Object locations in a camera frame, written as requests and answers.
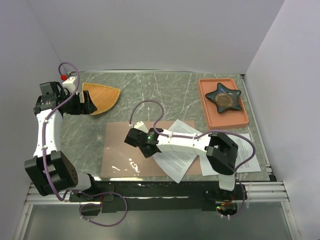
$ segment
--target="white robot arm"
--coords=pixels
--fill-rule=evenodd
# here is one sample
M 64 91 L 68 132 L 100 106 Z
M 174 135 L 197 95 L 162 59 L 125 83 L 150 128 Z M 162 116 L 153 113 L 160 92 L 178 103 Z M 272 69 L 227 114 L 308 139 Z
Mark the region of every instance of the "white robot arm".
M 168 151 L 207 157 L 212 168 L 218 173 L 220 189 L 234 190 L 238 145 L 226 134 L 210 133 L 195 139 L 197 134 L 176 133 L 161 128 L 157 130 L 163 135 L 158 134 L 153 128 L 148 130 L 146 125 L 139 121 L 132 126 L 124 142 L 139 147 L 146 158 L 155 153 Z

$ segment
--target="blue star-shaped plate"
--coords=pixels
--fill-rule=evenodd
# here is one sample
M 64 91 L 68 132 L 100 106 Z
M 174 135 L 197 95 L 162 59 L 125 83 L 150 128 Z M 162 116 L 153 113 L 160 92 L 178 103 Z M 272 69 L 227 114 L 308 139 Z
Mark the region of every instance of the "blue star-shaped plate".
M 205 97 L 213 101 L 217 106 L 218 113 L 222 113 L 227 109 L 242 110 L 239 105 L 240 90 L 232 90 L 218 82 L 217 89 L 209 92 Z

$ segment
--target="metal frame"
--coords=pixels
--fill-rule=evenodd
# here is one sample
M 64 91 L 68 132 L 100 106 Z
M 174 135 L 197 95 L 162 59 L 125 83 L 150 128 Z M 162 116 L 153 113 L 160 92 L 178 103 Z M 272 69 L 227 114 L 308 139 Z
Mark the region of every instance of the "metal frame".
M 105 70 L 105 71 L 94 71 L 97 73 L 107 73 L 107 72 L 170 72 L 170 71 L 162 71 L 162 70 Z M 244 82 L 243 77 L 241 76 L 241 81 L 244 86 L 245 93 L 247 95 L 247 100 L 252 111 L 252 117 L 257 129 L 258 137 L 261 142 L 262 152 L 266 161 L 267 171 L 269 174 L 272 174 L 272 169 L 270 166 L 270 162 L 267 156 L 267 152 L 260 134 L 260 130 L 258 127 L 258 123 L 253 111 L 253 107 L 248 95 L 248 91 Z M 243 182 L 247 190 L 248 199 L 246 200 L 246 205 L 249 207 L 251 202 L 281 202 L 283 213 L 293 240 L 301 240 L 300 233 L 298 231 L 298 227 L 290 207 L 289 198 L 285 189 L 285 185 L 282 181 L 277 182 Z M 70 193 L 67 194 L 65 201 L 59 201 L 56 196 L 48 195 L 48 196 L 41 196 L 37 191 L 36 187 L 31 184 L 28 194 L 26 196 L 26 200 L 24 203 L 24 207 L 22 210 L 21 218 L 18 223 L 14 240 L 23 240 L 25 236 L 25 232 L 28 226 L 28 222 L 30 219 L 30 214 L 32 212 L 34 205 L 80 205 L 81 202 L 69 202 Z
M 299 233 L 295 216 L 294 216 L 294 213 L 292 212 L 290 203 L 284 201 L 284 202 L 281 202 L 281 204 L 282 204 L 285 220 L 287 222 L 292 240 L 301 240 L 302 238 Z
M 24 205 L 18 226 L 16 227 L 15 234 L 13 236 L 14 240 L 24 239 L 32 208 L 33 205 Z

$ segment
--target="brown paper mat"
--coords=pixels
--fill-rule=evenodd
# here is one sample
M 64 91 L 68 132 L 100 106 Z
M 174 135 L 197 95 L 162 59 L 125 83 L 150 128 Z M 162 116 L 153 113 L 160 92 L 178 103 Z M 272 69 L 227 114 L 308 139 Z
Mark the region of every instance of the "brown paper mat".
M 194 121 L 184 121 L 195 127 Z M 158 128 L 168 129 L 174 121 L 160 121 Z M 145 121 L 152 128 L 153 121 Z M 158 166 L 153 157 L 145 158 L 138 147 L 124 143 L 130 127 L 127 122 L 106 124 L 101 178 L 162 177 L 167 174 Z M 201 175 L 200 160 L 197 156 L 186 175 Z

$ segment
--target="gray marble surface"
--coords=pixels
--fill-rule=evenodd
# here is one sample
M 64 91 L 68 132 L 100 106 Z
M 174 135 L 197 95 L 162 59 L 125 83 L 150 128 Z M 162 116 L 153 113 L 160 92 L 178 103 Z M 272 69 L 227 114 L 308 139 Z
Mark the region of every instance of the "gray marble surface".
M 240 75 L 221 75 L 212 73 L 189 72 L 83 72 L 83 82 L 102 84 L 121 89 L 115 106 L 108 112 L 91 115 L 65 115 L 61 126 L 62 151 L 73 163 L 80 174 L 90 173 L 99 177 L 104 151 L 107 122 L 127 122 L 132 109 L 142 100 L 158 100 L 165 109 L 162 120 L 194 120 L 197 130 L 207 130 L 206 121 L 197 90 L 201 78 L 233 78 L 249 116 L 249 125 L 245 128 L 231 129 L 244 134 L 250 133 L 256 146 L 256 156 L 261 172 L 241 173 L 244 181 L 268 181 L 266 161 L 259 141 L 253 115 L 249 107 Z M 133 121 L 155 121 L 160 115 L 160 108 L 152 103 L 139 107 Z M 214 181 L 218 176 L 186 175 L 183 181 Z M 111 178 L 110 180 L 172 181 L 169 177 L 132 177 Z

